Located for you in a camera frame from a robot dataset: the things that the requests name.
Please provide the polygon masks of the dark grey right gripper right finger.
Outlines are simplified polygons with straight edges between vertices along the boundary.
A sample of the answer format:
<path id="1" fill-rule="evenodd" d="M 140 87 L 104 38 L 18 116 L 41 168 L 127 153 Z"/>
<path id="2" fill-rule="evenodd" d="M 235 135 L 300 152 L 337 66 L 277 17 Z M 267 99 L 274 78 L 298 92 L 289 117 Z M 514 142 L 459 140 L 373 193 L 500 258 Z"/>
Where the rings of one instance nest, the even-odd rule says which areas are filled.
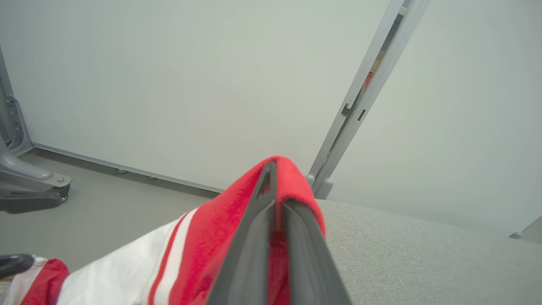
<path id="1" fill-rule="evenodd" d="M 290 305 L 352 305 L 317 218 L 306 204 L 282 205 L 290 269 Z"/>

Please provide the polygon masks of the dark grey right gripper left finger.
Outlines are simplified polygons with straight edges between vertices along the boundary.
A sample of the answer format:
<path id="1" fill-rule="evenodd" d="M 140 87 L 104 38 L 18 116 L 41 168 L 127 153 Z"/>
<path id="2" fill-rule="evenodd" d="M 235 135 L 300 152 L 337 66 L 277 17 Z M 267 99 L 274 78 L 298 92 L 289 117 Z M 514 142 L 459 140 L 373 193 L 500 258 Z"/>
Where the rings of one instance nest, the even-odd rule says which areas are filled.
<path id="1" fill-rule="evenodd" d="M 277 164 L 271 161 L 261 170 L 205 305 L 267 305 L 276 197 Z"/>

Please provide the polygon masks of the red and white garment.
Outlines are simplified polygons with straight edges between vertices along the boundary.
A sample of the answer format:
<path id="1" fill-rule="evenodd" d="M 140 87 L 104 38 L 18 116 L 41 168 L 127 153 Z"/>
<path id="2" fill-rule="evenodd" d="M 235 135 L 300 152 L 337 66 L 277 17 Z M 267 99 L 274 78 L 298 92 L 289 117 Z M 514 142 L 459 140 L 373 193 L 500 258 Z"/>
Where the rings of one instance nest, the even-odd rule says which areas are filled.
<path id="1" fill-rule="evenodd" d="M 69 272 L 58 259 L 38 257 L 10 286 L 0 305 L 205 305 L 264 166 L 277 165 L 277 204 L 305 204 L 326 233 L 306 178 L 288 158 L 274 156 L 238 178 L 215 199 Z"/>

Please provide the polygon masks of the dark grey pointed finger tip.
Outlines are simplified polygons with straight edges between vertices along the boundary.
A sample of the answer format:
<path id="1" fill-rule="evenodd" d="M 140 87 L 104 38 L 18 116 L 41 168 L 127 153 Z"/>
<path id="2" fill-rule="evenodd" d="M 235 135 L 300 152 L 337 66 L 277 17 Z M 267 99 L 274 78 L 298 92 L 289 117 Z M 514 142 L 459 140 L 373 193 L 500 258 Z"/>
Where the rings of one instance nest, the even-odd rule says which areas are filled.
<path id="1" fill-rule="evenodd" d="M 26 272 L 34 262 L 34 257 L 28 254 L 0 255 L 0 280 Z"/>

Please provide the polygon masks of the grey partition support foot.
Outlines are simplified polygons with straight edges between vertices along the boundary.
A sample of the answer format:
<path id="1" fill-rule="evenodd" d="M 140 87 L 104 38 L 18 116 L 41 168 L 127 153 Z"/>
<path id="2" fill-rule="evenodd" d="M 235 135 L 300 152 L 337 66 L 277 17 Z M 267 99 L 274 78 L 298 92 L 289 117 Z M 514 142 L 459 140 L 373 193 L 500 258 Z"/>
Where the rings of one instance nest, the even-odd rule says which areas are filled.
<path id="1" fill-rule="evenodd" d="M 30 164 L 20 156 L 33 149 L 0 47 L 0 211 L 48 210 L 69 197 L 70 177 Z"/>

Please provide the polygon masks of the grey partition bottom rail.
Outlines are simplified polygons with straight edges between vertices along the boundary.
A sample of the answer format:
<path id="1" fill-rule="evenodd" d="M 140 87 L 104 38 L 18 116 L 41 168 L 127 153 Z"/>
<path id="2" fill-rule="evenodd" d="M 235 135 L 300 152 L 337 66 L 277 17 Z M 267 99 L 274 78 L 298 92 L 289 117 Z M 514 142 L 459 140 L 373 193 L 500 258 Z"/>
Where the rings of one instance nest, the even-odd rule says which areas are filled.
<path id="1" fill-rule="evenodd" d="M 32 141 L 31 144 L 33 145 L 33 147 L 36 147 L 38 149 L 50 151 L 52 153 L 56 153 L 56 154 L 60 154 L 60 155 L 65 155 L 65 156 L 68 156 L 70 158 L 75 158 L 75 159 L 91 162 L 93 164 L 99 164 L 101 166 L 108 166 L 110 168 L 115 168 L 115 169 L 118 169 L 118 170 L 133 172 L 134 174 L 143 175 L 143 176 L 147 176 L 147 177 L 151 177 L 151 178 L 156 178 L 156 179 L 163 180 L 163 181 L 173 182 L 173 183 L 177 183 L 178 185 L 189 186 L 189 187 L 193 187 L 193 188 L 196 188 L 196 189 L 202 189 L 202 190 L 211 191 L 211 192 L 215 192 L 215 193 L 224 192 L 224 189 L 218 189 L 216 187 L 206 186 L 206 185 L 202 185 L 202 184 L 199 184 L 199 183 L 196 183 L 196 182 L 184 181 L 184 180 L 181 180 L 179 178 L 174 178 L 174 177 L 171 177 L 171 176 L 165 176 L 165 175 L 157 174 L 155 172 L 148 172 L 148 171 L 145 171 L 145 170 L 136 169 L 136 168 L 129 167 L 129 166 L 124 166 L 124 165 L 121 165 L 121 164 L 115 164 L 115 163 L 108 162 L 108 161 L 105 161 L 105 160 L 101 160 L 101 159 L 98 159 L 98 158 L 91 158 L 91 157 L 86 156 L 86 155 L 76 154 L 74 152 L 58 149 L 56 147 L 51 147 L 51 146 L 48 146 L 48 145 L 35 143 L 34 141 Z"/>

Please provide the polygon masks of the grey partition panel post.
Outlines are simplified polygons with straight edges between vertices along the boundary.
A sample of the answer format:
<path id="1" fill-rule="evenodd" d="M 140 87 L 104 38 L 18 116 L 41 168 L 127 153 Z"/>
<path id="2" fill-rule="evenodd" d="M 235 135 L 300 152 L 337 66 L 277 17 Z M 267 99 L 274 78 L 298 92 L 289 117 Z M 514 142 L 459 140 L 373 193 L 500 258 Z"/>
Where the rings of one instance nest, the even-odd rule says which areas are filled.
<path id="1" fill-rule="evenodd" d="M 386 2 L 381 22 L 306 175 L 317 199 L 327 199 L 334 185 L 333 172 L 381 93 L 431 0 Z"/>

